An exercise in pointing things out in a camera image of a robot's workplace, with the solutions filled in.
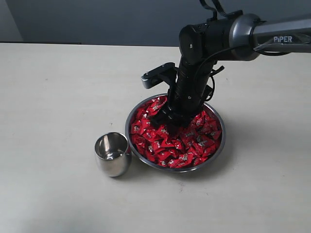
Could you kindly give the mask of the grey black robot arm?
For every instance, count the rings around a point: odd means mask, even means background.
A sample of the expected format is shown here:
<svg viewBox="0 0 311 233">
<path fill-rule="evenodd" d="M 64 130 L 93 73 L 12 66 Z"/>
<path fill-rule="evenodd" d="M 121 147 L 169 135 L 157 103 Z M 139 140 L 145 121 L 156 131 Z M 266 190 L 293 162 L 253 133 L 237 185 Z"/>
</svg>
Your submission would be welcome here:
<svg viewBox="0 0 311 233">
<path fill-rule="evenodd" d="M 259 55 L 309 53 L 311 16 L 262 21 L 255 14 L 209 19 L 187 25 L 179 34 L 180 63 L 165 63 L 142 76 L 149 89 L 161 82 L 168 86 L 166 103 L 151 117 L 151 125 L 169 131 L 187 127 L 215 91 L 208 85 L 223 70 L 219 61 L 252 61 Z"/>
</svg>

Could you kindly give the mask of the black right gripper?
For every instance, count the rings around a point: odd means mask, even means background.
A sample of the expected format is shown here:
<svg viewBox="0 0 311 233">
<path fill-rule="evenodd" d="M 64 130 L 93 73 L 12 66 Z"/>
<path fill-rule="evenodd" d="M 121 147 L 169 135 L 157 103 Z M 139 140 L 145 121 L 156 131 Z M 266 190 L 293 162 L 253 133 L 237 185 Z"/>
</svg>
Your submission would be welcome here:
<svg viewBox="0 0 311 233">
<path fill-rule="evenodd" d="M 175 84 L 169 86 L 167 100 L 160 110 L 150 117 L 154 128 L 165 125 L 170 138 L 177 138 L 182 127 L 187 127 L 203 108 L 213 88 L 207 86 L 215 60 L 203 60 L 194 65 L 180 59 Z"/>
</svg>

